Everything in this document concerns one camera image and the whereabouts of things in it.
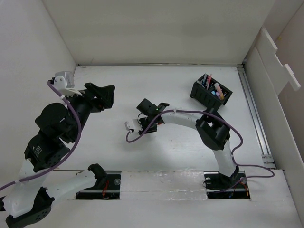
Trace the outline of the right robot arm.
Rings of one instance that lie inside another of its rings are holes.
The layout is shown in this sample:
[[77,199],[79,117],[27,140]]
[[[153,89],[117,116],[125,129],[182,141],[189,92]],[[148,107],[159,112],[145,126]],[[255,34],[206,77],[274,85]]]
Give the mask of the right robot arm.
[[218,176],[209,181],[215,190],[231,187],[237,181],[239,167],[233,162],[230,148],[230,128],[214,108],[203,113],[170,109],[168,103],[158,106],[143,99],[136,107],[145,118],[139,119],[139,134],[157,131],[158,124],[176,124],[198,132],[203,144],[211,149],[218,163]]

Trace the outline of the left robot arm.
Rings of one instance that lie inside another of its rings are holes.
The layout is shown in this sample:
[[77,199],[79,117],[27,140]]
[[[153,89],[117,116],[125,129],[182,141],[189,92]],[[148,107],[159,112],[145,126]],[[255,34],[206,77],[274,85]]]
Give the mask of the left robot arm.
[[39,132],[25,149],[19,178],[10,183],[12,191],[0,199],[1,211],[8,214],[5,220],[8,227],[35,224],[60,200],[86,188],[107,189],[107,173],[99,164],[91,164],[87,170],[60,185],[45,187],[43,183],[47,174],[73,153],[67,144],[78,145],[90,114],[112,107],[114,90],[114,85],[98,87],[86,83],[83,91],[64,98],[63,103],[49,104],[36,118]]

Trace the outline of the dark red clear pen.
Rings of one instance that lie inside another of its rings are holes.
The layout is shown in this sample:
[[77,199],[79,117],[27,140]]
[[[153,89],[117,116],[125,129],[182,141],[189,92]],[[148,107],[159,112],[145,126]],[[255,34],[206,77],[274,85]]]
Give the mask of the dark red clear pen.
[[212,79],[212,74],[209,75],[209,79],[208,79],[208,88],[209,88],[209,86],[210,86],[211,79]]

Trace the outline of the orange yellow highlighter marker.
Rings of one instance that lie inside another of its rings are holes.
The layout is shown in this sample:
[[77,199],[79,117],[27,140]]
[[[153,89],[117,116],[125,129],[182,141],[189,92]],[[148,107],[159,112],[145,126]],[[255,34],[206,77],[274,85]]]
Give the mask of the orange yellow highlighter marker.
[[225,91],[224,90],[221,90],[220,92],[218,92],[219,93],[219,96],[220,96],[220,98],[221,99],[224,99],[225,98],[225,96],[226,96],[226,93],[225,93]]

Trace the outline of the blue clear gel pen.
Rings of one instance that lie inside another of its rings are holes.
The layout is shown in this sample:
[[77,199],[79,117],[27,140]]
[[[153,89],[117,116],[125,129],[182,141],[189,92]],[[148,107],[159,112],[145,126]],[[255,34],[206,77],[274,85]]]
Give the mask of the blue clear gel pen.
[[202,86],[205,87],[206,86],[206,80],[208,78],[208,74],[204,74],[204,78],[202,80]]

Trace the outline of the pink clear gel pen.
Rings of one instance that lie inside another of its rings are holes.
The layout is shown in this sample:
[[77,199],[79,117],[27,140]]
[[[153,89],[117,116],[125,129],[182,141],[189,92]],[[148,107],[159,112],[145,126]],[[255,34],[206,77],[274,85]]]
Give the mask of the pink clear gel pen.
[[209,88],[209,80],[210,80],[210,76],[208,76],[207,80],[206,80],[206,89]]

